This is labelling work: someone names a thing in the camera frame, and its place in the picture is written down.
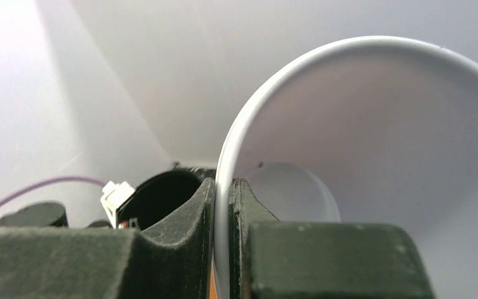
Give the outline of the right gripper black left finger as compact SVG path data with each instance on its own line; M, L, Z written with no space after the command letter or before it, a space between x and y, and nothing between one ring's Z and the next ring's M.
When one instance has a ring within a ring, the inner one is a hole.
M207 298L215 191L143 231L0 228L0 298Z

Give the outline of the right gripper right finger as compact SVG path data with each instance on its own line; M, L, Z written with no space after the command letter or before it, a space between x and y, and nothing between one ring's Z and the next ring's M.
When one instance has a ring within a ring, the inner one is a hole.
M281 221L245 179L228 193L231 298L434 298L412 238L390 224Z

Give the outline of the grey white bucket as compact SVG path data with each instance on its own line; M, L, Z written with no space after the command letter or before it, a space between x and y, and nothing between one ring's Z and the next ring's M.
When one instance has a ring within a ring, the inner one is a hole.
M258 177L298 219L389 222L411 234L439 298L478 298L478 63L419 40L311 50L245 103L217 166L214 269L230 298L227 197Z

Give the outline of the orange bucket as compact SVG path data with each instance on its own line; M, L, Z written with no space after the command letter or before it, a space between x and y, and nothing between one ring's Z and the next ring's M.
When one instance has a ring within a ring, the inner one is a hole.
M209 296L208 296L208 299L218 299L214 277L215 277L215 275L214 275L214 267L213 267L213 258L211 258L210 259L210 265L209 265Z

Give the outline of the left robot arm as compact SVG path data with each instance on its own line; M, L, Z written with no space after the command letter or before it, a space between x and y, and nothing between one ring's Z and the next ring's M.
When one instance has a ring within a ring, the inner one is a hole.
M57 201L37 202L0 217L3 227L70 228L66 207Z

